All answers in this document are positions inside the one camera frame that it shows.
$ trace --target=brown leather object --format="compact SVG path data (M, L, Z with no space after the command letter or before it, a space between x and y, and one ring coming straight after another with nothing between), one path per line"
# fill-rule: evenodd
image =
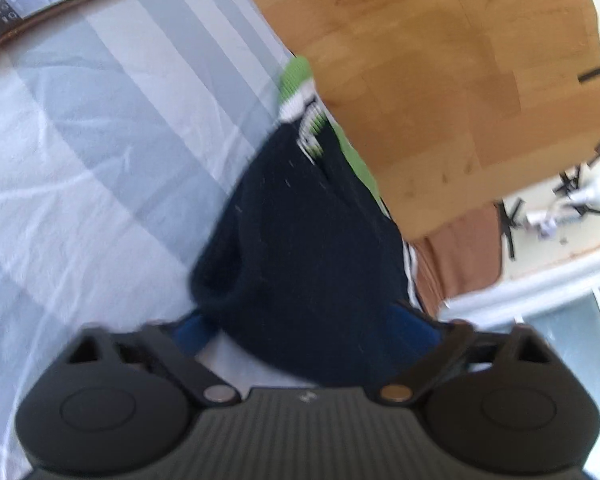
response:
M444 300L493 285L502 273L500 219L493 204L469 211L411 245L418 257L416 288L433 317Z

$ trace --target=mattress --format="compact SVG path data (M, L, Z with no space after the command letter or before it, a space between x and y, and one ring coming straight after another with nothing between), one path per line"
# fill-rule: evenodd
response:
M0 51L0 480L22 397L85 324L194 307L187 275L272 130L290 57L250 0L99 0ZM299 385L219 336L246 393Z

